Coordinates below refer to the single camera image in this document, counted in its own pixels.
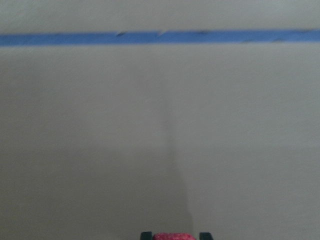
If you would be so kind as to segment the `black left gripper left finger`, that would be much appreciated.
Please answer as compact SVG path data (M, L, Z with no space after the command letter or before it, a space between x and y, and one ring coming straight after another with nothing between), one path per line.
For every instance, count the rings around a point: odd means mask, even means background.
M140 240L152 240L152 232L144 231L140 234Z

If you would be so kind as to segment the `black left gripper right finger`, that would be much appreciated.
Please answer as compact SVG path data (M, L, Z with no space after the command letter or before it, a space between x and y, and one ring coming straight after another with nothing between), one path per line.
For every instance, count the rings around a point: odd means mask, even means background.
M210 232L200 232L199 240L212 240L212 234Z

